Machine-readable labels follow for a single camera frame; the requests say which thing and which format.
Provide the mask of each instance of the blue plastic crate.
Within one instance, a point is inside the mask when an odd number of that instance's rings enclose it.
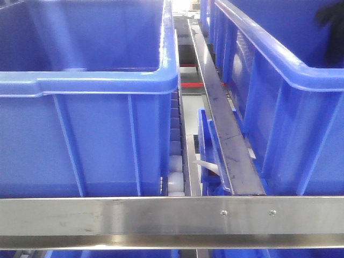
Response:
[[[49,251],[45,258],[179,258],[178,250]]]
[[[198,139],[201,160],[217,163],[217,152],[204,109],[198,111]],[[202,167],[203,196],[224,196],[230,193],[223,190],[219,176],[211,174]],[[212,258],[342,258],[344,249],[216,249]]]
[[[334,2],[230,0],[229,17],[211,9],[217,66],[275,195],[344,193],[344,69],[324,68],[329,31],[314,21]]]
[[[344,249],[226,249],[213,258],[342,258]]]
[[[0,38],[0,197],[160,194],[170,0],[11,1]]]

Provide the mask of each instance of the metal guide rail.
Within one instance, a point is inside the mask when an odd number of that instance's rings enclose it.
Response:
[[[227,151],[248,157],[240,137],[222,138],[222,130],[238,133],[237,125],[221,124],[233,121],[231,109],[221,105],[225,95],[199,25],[190,21],[190,28],[223,158]],[[193,136],[181,123],[189,196],[0,199],[0,249],[175,248],[207,257],[203,249],[344,247],[344,197],[264,196],[246,156],[235,165],[228,159],[226,168],[230,179],[243,180],[231,181],[232,193],[250,196],[200,196]]]

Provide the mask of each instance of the red stripe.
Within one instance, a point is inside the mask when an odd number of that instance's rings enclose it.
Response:
[[[200,88],[203,87],[203,82],[182,82],[184,88]]]

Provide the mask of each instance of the metal bar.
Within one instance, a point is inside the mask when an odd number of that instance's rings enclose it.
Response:
[[[1,249],[18,247],[37,250],[343,248],[344,235],[0,236]]]
[[[0,249],[344,247],[343,217],[344,197],[0,199]]]
[[[187,152],[188,152],[188,180],[186,180],[186,184],[188,184],[188,188],[190,192],[186,192],[187,196],[201,196],[202,192],[200,190],[199,184],[199,177],[198,177],[198,168],[197,165],[194,163],[196,160],[196,152],[195,152],[195,142],[193,135],[187,135]]]
[[[233,195],[265,195],[197,20],[189,20],[198,66]]]
[[[210,255],[209,252],[211,252],[211,251],[209,251],[207,249],[197,249],[196,250],[196,257],[197,258],[210,258],[212,256]]]
[[[343,217],[344,197],[0,199],[2,236],[339,234]]]

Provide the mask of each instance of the screw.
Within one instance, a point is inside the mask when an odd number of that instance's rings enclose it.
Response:
[[[225,211],[225,210],[223,210],[223,211],[220,212],[220,214],[221,214],[222,216],[227,216],[228,212]]]
[[[269,211],[269,215],[270,215],[270,216],[274,216],[274,215],[276,215],[276,213],[277,213],[277,211],[275,211],[275,210]]]

